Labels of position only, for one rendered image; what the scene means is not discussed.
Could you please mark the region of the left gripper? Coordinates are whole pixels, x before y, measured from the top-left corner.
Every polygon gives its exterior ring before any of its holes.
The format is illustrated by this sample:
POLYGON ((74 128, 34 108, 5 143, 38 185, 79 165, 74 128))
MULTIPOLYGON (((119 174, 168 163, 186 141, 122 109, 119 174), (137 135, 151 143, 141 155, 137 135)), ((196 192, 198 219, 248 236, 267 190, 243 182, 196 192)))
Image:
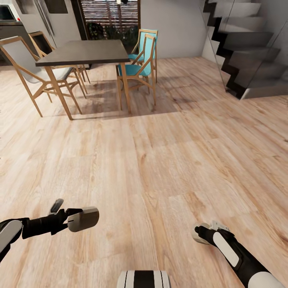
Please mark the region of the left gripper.
POLYGON ((64 230, 67 228, 67 224, 63 224, 65 220, 68 219, 69 216, 82 211, 83 210, 80 208, 68 208, 66 212, 64 209, 60 209, 55 215, 40 217, 41 227, 38 235, 45 234, 47 232, 51 232, 51 235, 54 235, 57 232, 64 230))

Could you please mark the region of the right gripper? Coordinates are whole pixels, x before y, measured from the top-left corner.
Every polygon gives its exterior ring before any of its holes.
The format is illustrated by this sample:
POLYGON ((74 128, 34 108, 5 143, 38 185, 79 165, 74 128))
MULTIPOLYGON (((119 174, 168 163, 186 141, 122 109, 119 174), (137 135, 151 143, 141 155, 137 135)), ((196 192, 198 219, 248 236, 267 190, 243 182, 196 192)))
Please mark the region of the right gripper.
POLYGON ((207 229, 203 226, 195 227, 195 231, 198 233, 198 236, 206 240, 210 245, 213 245, 210 240, 210 234, 214 232, 214 230, 207 229))

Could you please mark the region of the pillar candle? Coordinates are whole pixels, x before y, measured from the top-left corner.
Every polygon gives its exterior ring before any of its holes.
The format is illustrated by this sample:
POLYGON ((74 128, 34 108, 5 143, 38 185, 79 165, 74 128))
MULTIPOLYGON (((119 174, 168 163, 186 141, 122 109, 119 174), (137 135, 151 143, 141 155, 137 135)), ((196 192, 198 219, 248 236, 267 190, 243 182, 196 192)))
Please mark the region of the pillar candle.
POLYGON ((80 208, 83 211, 68 217, 68 228, 72 232, 85 230, 96 226, 99 220, 99 210, 96 206, 80 208))
POLYGON ((191 226, 191 229, 190 229, 190 233, 192 235, 192 238, 198 242, 198 243, 201 243, 201 244, 209 244, 206 240, 204 240, 203 238, 199 237, 198 236, 198 233, 195 231, 195 227, 200 227, 200 226, 203 226, 207 229, 210 229, 210 225, 209 224, 206 224, 206 223, 195 223, 191 226))

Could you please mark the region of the robot trunk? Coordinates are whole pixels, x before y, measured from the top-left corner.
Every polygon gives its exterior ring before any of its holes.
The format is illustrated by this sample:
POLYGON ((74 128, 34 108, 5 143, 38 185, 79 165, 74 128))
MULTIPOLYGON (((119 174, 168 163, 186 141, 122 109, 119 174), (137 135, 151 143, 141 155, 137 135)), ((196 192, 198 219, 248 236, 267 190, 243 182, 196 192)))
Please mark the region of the robot trunk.
POLYGON ((172 288, 165 270, 123 270, 117 288, 172 288))

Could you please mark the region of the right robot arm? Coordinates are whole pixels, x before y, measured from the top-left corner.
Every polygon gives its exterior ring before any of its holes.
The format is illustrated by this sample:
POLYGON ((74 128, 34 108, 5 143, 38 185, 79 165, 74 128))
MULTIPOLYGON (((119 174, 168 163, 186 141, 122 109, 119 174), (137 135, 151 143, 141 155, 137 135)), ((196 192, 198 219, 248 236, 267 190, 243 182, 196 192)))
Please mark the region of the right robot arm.
POLYGON ((245 288, 286 288, 237 242, 227 226, 213 220, 210 229, 200 226, 195 231, 210 245, 218 247, 245 288))

